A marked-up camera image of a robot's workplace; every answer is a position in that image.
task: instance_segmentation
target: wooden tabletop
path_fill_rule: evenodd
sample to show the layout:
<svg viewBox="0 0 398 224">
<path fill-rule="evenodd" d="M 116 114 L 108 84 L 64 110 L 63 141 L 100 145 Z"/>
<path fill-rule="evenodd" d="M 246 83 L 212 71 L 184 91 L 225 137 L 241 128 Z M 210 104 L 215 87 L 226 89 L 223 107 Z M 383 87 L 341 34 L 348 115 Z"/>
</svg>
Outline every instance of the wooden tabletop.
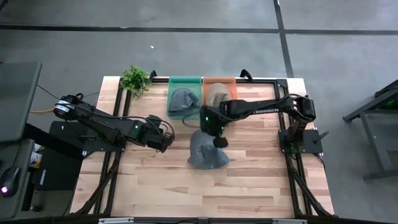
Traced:
<svg viewBox="0 0 398 224">
<path fill-rule="evenodd" d="M 301 78 L 288 78 L 290 93 L 305 95 Z M 97 108 L 113 113 L 119 77 L 104 77 Z M 280 152 L 276 113 L 253 115 L 226 128 L 230 162 L 222 169 L 198 170 L 187 163 L 189 140 L 196 131 L 166 116 L 167 83 L 153 83 L 131 100 L 129 115 L 154 114 L 169 121 L 175 141 L 165 153 L 127 144 L 122 153 L 114 196 L 114 217 L 290 218 L 294 216 L 284 155 Z M 269 84 L 238 84 L 238 99 L 275 98 Z M 319 158 L 303 154 L 307 185 L 333 213 L 325 171 Z M 104 153 L 83 161 L 71 212 L 81 208 L 98 186 Z M 304 212 L 301 190 L 300 208 Z M 103 208 L 108 189 L 104 191 Z"/>
</svg>

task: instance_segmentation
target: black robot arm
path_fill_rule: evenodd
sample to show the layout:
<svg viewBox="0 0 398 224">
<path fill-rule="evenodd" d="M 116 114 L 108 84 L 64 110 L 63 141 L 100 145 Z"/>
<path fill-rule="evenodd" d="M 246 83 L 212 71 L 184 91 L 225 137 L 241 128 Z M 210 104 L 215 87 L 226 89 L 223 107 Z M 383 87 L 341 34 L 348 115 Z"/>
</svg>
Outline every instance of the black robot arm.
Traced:
<svg viewBox="0 0 398 224">
<path fill-rule="evenodd" d="M 98 136 L 114 145 L 127 140 L 139 146 L 148 146 L 164 152 L 174 141 L 174 133 L 164 133 L 159 128 L 159 117 L 149 115 L 147 118 L 130 116 L 127 119 L 111 116 L 82 100 L 83 95 L 63 96 L 56 104 L 54 113 L 67 121 L 78 121 L 98 133 Z"/>
<path fill-rule="evenodd" d="M 216 137 L 213 141 L 216 147 L 226 147 L 228 142 L 221 135 L 228 123 L 253 114 L 277 112 L 287 113 L 295 120 L 294 125 L 288 129 L 289 139 L 292 144 L 300 146 L 305 127 L 316 118 L 313 101 L 307 96 L 290 94 L 279 100 L 254 102 L 229 100 L 221 102 L 217 108 L 204 105 L 200 110 L 200 129 Z"/>
</svg>

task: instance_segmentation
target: potted plant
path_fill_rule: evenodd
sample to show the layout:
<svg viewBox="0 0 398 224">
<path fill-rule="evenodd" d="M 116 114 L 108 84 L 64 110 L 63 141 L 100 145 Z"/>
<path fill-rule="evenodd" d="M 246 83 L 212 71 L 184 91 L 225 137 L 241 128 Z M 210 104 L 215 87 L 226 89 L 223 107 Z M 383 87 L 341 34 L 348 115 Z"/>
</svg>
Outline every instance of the potted plant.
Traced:
<svg viewBox="0 0 398 224">
<path fill-rule="evenodd" d="M 149 74 L 137 67 L 131 65 L 129 70 L 123 72 L 121 88 L 131 91 L 132 97 L 140 97 L 143 91 L 148 91 L 150 84 Z"/>
</svg>

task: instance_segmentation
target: gray floor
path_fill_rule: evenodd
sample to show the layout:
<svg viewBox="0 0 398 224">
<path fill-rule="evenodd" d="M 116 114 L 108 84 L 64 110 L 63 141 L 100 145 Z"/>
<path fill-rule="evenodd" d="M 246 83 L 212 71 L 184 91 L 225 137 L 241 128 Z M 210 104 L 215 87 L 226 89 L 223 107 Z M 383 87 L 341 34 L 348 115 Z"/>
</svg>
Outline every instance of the gray floor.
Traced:
<svg viewBox="0 0 398 224">
<path fill-rule="evenodd" d="M 286 29 L 398 29 L 395 0 L 280 0 Z M 12 0 L 0 22 L 131 27 L 277 28 L 272 0 Z M 315 100 L 335 213 L 397 222 L 398 179 L 364 183 L 377 170 L 362 124 L 341 117 L 397 79 L 398 36 L 288 35 L 295 77 Z M 159 75 L 286 77 L 278 34 L 107 33 L 0 30 L 0 61 L 41 61 L 39 83 L 57 96 L 99 90 L 130 64 Z M 94 103 L 95 97 L 88 99 Z M 54 99 L 37 90 L 33 109 Z M 48 130 L 52 114 L 29 121 Z"/>
</svg>

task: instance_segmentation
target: orange bin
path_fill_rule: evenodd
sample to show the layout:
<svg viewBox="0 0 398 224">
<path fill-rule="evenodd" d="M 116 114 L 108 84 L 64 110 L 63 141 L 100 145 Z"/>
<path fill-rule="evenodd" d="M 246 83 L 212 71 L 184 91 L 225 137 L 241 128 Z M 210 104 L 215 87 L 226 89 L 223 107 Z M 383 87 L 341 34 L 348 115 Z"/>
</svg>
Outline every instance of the orange bin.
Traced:
<svg viewBox="0 0 398 224">
<path fill-rule="evenodd" d="M 206 104 L 206 94 L 208 93 L 209 87 L 214 83 L 222 83 L 226 85 L 231 94 L 232 100 L 238 99 L 236 93 L 236 80 L 235 77 L 204 77 L 203 78 L 203 104 Z"/>
</svg>

